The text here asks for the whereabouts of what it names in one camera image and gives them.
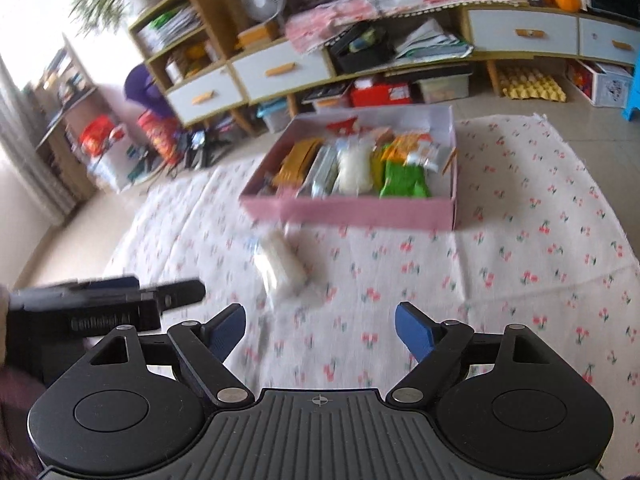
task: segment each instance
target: metal screw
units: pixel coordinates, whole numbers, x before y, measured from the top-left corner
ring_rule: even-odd
[[[249,394],[242,388],[225,388],[218,392],[218,400],[227,404],[237,404],[243,402]]]
[[[424,395],[420,390],[416,390],[415,388],[398,388],[393,392],[392,397],[397,402],[402,402],[403,404],[413,404],[414,402],[419,402],[422,400]]]

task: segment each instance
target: fan head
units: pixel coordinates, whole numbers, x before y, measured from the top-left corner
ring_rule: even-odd
[[[266,22],[280,15],[285,0],[242,0],[247,15],[256,22]]]

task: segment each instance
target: ribbed gray panel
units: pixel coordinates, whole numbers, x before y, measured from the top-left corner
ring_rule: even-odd
[[[323,396],[326,402],[313,402]],[[257,406],[223,412],[186,455],[135,480],[502,480],[459,459],[425,416],[372,391],[268,390]],[[592,470],[575,480],[602,480]],[[66,480],[48,473],[44,480]]]

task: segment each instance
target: pink box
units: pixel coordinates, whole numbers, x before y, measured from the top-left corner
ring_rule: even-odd
[[[451,231],[456,219],[458,165],[445,176],[428,181],[432,198],[377,196],[275,197],[258,196],[265,174],[274,175],[293,144],[305,137],[333,137],[325,125],[358,117],[360,126],[391,126],[398,132],[429,129],[433,140],[456,146],[453,113],[448,105],[399,105],[300,114],[273,145],[240,194],[240,203],[257,220],[308,222],[335,226],[389,227]]]

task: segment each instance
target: blue plastic stool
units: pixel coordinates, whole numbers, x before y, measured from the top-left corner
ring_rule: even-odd
[[[634,82],[629,89],[629,97],[626,99],[626,108],[622,110],[622,116],[630,121],[634,110],[640,110],[640,57],[636,61]]]

